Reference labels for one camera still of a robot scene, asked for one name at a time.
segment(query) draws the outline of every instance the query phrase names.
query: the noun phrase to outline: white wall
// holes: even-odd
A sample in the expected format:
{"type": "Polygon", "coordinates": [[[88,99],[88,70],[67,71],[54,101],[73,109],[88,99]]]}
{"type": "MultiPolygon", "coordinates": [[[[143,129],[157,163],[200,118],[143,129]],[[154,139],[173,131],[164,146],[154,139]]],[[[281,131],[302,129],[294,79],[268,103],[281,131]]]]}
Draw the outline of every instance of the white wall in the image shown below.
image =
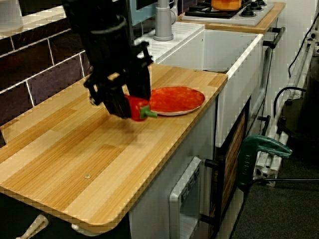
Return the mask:
{"type": "Polygon", "coordinates": [[[272,115],[273,99],[288,82],[288,66],[292,63],[306,32],[311,27],[318,4],[318,0],[268,0],[267,2],[278,1],[286,3],[277,25],[277,27],[284,26],[286,33],[274,50],[264,115],[272,115]]]}

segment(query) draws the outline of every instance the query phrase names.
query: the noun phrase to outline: wooden countertop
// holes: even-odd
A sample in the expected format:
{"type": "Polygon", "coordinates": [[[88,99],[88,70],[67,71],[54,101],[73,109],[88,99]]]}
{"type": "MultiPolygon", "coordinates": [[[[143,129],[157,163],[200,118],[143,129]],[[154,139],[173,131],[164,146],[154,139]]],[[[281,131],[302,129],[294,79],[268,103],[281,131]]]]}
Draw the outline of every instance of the wooden countertop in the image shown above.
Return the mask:
{"type": "Polygon", "coordinates": [[[191,87],[204,104],[178,117],[120,119],[89,103],[83,79],[0,127],[0,192],[92,232],[113,229],[227,82],[213,72],[149,70],[152,88],[191,87]]]}
{"type": "Polygon", "coordinates": [[[240,26],[240,25],[180,20],[182,16],[179,16],[178,21],[205,24],[205,29],[210,29],[210,30],[237,31],[237,32],[265,34],[266,31],[268,31],[271,23],[279,16],[279,14],[282,12],[285,6],[286,4],[284,2],[275,2],[270,12],[260,21],[260,23],[257,26],[240,26]]]}

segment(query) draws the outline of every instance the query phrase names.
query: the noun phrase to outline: red plate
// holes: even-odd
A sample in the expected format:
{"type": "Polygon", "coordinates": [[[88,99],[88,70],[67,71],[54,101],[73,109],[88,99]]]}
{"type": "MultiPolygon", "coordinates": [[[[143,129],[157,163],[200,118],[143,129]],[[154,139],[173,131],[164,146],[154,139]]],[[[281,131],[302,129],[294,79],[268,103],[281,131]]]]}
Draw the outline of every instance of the red plate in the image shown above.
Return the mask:
{"type": "Polygon", "coordinates": [[[150,106],[164,116],[183,115],[199,108],[205,95],[188,87],[164,87],[152,90],[150,106]]]}

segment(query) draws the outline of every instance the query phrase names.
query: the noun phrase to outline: dark brown tile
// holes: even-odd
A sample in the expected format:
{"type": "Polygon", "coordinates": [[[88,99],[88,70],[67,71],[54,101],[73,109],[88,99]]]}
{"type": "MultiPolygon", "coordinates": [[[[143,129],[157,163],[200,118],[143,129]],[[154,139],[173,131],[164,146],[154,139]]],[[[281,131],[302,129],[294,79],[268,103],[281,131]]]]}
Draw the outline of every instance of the dark brown tile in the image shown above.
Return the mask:
{"type": "Polygon", "coordinates": [[[62,5],[62,0],[19,0],[22,16],[62,5]]]}
{"type": "Polygon", "coordinates": [[[0,56],[13,50],[10,37],[0,40],[0,56]]]}
{"type": "Polygon", "coordinates": [[[80,56],[76,56],[29,80],[35,105],[82,79],[80,56]]]}
{"type": "Polygon", "coordinates": [[[85,52],[81,54],[81,60],[83,65],[84,77],[86,77],[87,75],[92,73],[92,66],[85,52]]]}
{"type": "Polygon", "coordinates": [[[22,83],[0,95],[0,125],[7,123],[32,108],[26,83],[22,83]]]}
{"type": "Polygon", "coordinates": [[[12,36],[13,44],[16,49],[26,46],[33,42],[47,38],[61,31],[71,28],[68,19],[58,20],[35,29],[22,32],[12,36]]]}
{"type": "Polygon", "coordinates": [[[47,42],[0,58],[0,91],[52,66],[47,42]]]}
{"type": "Polygon", "coordinates": [[[84,50],[79,34],[66,32],[50,38],[54,63],[59,63],[84,50]]]}

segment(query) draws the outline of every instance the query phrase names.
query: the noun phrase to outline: orange pot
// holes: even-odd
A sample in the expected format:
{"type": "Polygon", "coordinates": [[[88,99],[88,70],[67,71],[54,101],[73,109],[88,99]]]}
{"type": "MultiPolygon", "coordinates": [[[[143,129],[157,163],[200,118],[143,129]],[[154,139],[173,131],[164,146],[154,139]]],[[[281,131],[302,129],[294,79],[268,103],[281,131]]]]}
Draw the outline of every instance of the orange pot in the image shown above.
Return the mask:
{"type": "Polygon", "coordinates": [[[222,11],[235,11],[241,6],[241,0],[211,0],[213,9],[222,11]]]}

